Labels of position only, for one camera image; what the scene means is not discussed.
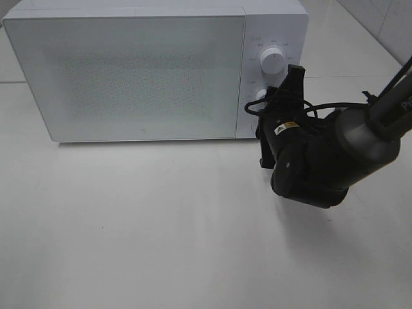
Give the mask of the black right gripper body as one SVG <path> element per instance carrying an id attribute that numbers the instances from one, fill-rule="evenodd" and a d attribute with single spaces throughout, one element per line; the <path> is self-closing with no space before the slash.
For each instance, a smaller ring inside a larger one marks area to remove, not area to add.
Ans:
<path id="1" fill-rule="evenodd" d="M 303 168 L 309 169 L 307 143 L 310 128 L 304 124 L 304 74 L 301 66 L 288 65 L 287 75 L 278 88 L 269 88 L 266 106 L 259 117 L 257 137 L 261 147 L 260 165 L 273 169 L 288 148 L 287 159 L 302 158 Z"/>

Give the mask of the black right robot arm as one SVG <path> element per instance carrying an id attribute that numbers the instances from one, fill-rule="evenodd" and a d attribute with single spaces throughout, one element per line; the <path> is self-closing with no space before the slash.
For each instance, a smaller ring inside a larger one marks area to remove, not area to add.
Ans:
<path id="1" fill-rule="evenodd" d="M 260 164 L 272 170 L 272 190 L 284 198 L 327 209 L 349 188 L 393 162 L 411 130 L 411 63 L 366 103 L 313 105 L 304 99 L 305 70 L 289 65 L 277 88 L 261 99 L 256 137 Z"/>

